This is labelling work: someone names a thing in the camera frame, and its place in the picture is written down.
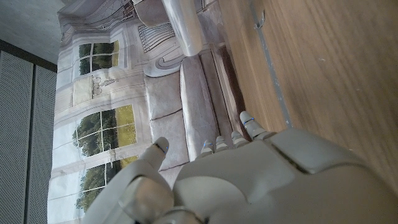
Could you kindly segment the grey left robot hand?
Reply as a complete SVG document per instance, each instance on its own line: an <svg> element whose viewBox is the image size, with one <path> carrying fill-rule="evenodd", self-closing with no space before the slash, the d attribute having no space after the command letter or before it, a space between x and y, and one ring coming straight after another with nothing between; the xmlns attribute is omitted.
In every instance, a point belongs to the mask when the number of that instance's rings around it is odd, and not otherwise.
<svg viewBox="0 0 398 224"><path fill-rule="evenodd" d="M249 134L206 141L173 185L159 168L158 138L95 198L84 223L396 223L397 195L355 154L301 129L266 131L240 114Z"/></svg>

